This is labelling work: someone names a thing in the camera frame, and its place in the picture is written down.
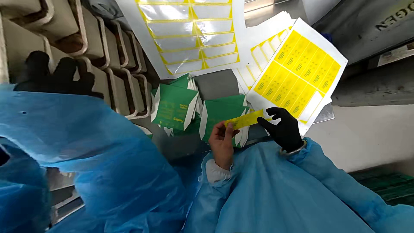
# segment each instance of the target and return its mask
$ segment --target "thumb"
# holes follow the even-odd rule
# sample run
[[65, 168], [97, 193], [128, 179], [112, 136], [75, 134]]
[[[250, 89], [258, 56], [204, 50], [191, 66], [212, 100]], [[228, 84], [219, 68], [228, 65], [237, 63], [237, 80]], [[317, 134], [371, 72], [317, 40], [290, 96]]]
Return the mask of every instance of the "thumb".
[[268, 122], [263, 117], [258, 117], [258, 123], [259, 123], [259, 125], [261, 125], [268, 132], [272, 131], [276, 127], [276, 125]]
[[233, 138], [233, 123], [229, 123], [226, 128], [226, 135], [224, 136], [225, 141], [231, 141]]

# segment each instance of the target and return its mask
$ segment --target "white wall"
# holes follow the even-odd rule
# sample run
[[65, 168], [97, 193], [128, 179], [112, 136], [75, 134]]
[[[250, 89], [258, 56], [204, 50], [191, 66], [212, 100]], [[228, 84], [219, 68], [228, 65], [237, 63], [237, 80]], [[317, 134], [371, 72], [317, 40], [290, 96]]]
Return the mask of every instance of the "white wall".
[[312, 25], [326, 15], [340, 0], [302, 0], [308, 16], [309, 24]]
[[414, 158], [414, 105], [334, 106], [334, 113], [305, 136], [337, 167], [351, 172]]

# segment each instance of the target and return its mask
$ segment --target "gloved hand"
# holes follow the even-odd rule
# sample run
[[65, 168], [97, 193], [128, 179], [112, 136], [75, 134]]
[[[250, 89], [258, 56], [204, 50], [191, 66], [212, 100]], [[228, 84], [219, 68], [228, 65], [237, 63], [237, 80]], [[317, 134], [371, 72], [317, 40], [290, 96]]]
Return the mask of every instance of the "gloved hand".
[[14, 91], [46, 92], [73, 95], [89, 95], [103, 99], [104, 95], [93, 92], [95, 76], [87, 72], [79, 81], [73, 81], [77, 61], [62, 58], [55, 72], [49, 73], [49, 56], [42, 51], [31, 52], [26, 59], [25, 70], [16, 77]]
[[262, 117], [258, 117], [258, 123], [265, 128], [273, 140], [286, 152], [292, 152], [303, 146], [301, 134], [299, 133], [298, 121], [284, 108], [266, 109], [272, 119], [281, 119], [274, 125]]

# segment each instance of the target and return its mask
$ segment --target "white paper sheet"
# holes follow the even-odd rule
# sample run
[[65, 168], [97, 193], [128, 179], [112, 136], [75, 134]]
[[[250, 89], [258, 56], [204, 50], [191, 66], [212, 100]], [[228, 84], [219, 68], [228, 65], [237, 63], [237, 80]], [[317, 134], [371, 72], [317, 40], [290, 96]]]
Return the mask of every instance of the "white paper sheet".
[[330, 100], [347, 63], [329, 41], [298, 19], [248, 92], [247, 101], [255, 110], [288, 109], [305, 135]]
[[116, 2], [161, 79], [198, 76], [248, 62], [249, 50], [242, 42], [243, 1]]

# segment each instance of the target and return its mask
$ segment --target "elastic sleeve cuff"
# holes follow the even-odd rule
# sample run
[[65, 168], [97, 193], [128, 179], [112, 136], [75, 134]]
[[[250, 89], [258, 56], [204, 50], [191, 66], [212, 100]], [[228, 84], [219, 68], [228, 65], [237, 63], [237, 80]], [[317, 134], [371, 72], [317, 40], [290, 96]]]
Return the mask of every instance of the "elastic sleeve cuff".
[[214, 159], [210, 159], [206, 162], [206, 175], [210, 184], [214, 184], [220, 180], [228, 180], [231, 178], [230, 171], [219, 167]]

